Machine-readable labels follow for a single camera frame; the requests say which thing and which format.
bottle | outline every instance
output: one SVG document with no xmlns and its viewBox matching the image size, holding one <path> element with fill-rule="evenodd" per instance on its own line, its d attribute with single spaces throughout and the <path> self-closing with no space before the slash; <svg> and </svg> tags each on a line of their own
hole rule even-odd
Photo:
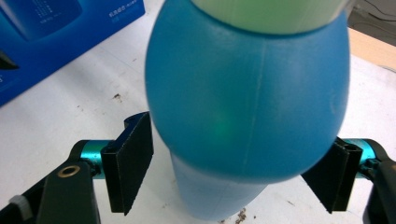
<svg viewBox="0 0 396 224">
<path fill-rule="evenodd" d="M 148 45 L 148 106 L 193 216 L 229 217 L 325 155 L 347 105 L 346 20 L 274 35 L 165 1 Z"/>
<path fill-rule="evenodd" d="M 0 11 L 27 41 L 50 35 L 82 12 L 78 0 L 0 0 Z"/>
</svg>

cyan metal part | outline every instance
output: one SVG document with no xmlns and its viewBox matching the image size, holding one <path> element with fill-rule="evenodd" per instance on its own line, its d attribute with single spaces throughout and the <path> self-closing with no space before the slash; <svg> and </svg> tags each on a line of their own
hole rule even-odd
<svg viewBox="0 0 396 224">
<path fill-rule="evenodd" d="M 361 154 L 360 165 L 364 164 L 369 159 L 375 159 L 375 153 L 373 148 L 363 139 L 349 138 L 344 139 L 344 141 L 353 144 L 363 150 L 363 154 Z"/>
<path fill-rule="evenodd" d="M 100 152 L 113 140 L 91 140 L 85 144 L 81 152 L 81 159 L 92 163 L 96 168 L 96 174 L 93 179 L 105 179 L 105 172 L 103 170 L 102 156 Z"/>
</svg>

blue plastic bottle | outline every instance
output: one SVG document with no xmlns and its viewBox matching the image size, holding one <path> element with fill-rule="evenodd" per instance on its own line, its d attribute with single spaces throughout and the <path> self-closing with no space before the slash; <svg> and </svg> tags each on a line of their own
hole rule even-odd
<svg viewBox="0 0 396 224">
<path fill-rule="evenodd" d="M 147 96 L 191 213 L 221 220 L 314 165 L 341 126 L 348 75 L 344 15 L 265 35 L 167 0 L 148 46 Z"/>
</svg>

blue box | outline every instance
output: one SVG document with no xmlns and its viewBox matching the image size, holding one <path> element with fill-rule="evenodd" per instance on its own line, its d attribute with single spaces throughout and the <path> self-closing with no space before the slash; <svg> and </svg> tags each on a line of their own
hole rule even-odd
<svg viewBox="0 0 396 224">
<path fill-rule="evenodd" d="M 0 106 L 144 13 L 143 0 L 0 0 Z"/>
</svg>

white surface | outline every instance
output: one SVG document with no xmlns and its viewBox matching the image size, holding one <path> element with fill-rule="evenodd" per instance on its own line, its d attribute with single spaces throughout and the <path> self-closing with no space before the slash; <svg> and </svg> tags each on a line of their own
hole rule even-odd
<svg viewBox="0 0 396 224">
<path fill-rule="evenodd" d="M 144 17 L 0 107 L 0 208 L 65 161 L 78 140 L 114 139 L 125 118 L 148 110 L 145 52 L 162 2 L 146 0 Z M 349 102 L 339 136 L 372 138 L 395 160 L 395 112 L 396 74 L 352 57 Z M 94 181 L 102 223 L 217 223 L 187 214 L 168 151 L 156 133 L 154 141 L 152 163 L 127 217 L 110 212 L 105 181 Z M 369 181 L 357 180 L 348 211 L 329 215 L 296 177 L 265 189 L 247 206 L 242 223 L 362 223 L 370 190 Z"/>
</svg>

